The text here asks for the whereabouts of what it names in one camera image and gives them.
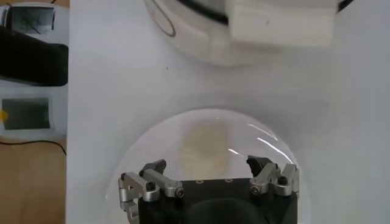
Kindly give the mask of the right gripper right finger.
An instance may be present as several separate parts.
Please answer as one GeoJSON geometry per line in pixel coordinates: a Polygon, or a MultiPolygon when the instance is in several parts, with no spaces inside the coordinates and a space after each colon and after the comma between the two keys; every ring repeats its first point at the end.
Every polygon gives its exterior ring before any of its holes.
{"type": "Polygon", "coordinates": [[[249,180],[250,192],[263,195],[272,192],[275,195],[299,196],[299,169],[295,164],[286,164],[283,170],[269,158],[249,155],[246,163],[253,177],[249,180]]]}

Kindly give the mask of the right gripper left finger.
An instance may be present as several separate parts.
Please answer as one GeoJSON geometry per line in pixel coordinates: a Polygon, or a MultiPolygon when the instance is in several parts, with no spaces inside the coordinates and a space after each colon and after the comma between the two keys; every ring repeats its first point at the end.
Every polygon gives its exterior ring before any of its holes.
{"type": "Polygon", "coordinates": [[[163,175],[166,161],[147,163],[138,172],[122,173],[118,178],[120,208],[127,214],[129,224],[140,222],[138,201],[158,201],[162,196],[181,199],[185,195],[183,183],[163,175]]]}

